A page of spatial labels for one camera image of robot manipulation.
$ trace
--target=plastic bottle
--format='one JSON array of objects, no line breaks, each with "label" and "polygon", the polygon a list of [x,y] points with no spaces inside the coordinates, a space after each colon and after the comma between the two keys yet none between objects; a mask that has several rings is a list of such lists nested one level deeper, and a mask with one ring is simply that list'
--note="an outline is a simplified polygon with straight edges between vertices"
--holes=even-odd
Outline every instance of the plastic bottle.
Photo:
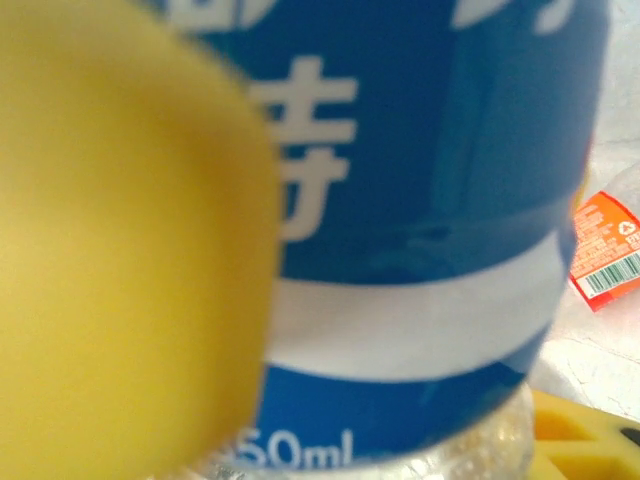
[{"label": "plastic bottle", "polygon": [[156,3],[246,72],[288,186],[262,407],[209,477],[523,471],[500,407],[566,280],[607,2]]}]

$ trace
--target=white surface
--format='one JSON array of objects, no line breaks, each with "label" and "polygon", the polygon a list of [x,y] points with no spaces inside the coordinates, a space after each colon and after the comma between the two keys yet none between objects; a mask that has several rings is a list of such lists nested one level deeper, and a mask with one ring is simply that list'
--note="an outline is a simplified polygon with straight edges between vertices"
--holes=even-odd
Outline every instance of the white surface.
[{"label": "white surface", "polygon": [[[640,1],[616,0],[613,18],[588,195],[640,161]],[[640,420],[640,290],[598,314],[567,290],[530,384]]]},{"label": "white surface", "polygon": [[[398,287],[280,280],[269,360],[357,380],[466,373],[541,332],[563,281],[556,233],[514,259],[453,280]],[[437,337],[422,333],[425,318]]]}]

